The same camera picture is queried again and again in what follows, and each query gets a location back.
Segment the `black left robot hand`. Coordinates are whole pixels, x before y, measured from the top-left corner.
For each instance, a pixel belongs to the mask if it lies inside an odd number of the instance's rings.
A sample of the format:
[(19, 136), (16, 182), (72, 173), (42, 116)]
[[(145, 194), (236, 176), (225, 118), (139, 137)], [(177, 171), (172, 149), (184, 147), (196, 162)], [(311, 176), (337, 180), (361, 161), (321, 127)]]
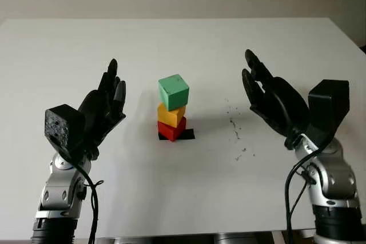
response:
[(78, 108), (86, 119), (83, 144), (91, 161), (98, 158), (98, 147), (106, 136), (126, 117), (126, 82), (117, 76), (117, 69), (117, 61), (112, 59), (98, 89), (89, 92)]

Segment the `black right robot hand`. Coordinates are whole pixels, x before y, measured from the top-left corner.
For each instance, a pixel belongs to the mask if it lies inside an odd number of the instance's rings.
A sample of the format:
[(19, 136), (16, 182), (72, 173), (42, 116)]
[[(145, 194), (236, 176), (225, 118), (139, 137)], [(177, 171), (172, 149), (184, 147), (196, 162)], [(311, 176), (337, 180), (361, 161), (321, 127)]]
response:
[(245, 50), (249, 70), (242, 70), (242, 82), (250, 109), (274, 131), (285, 137), (293, 150), (309, 124), (309, 109), (302, 96), (283, 78), (274, 77), (253, 51)]

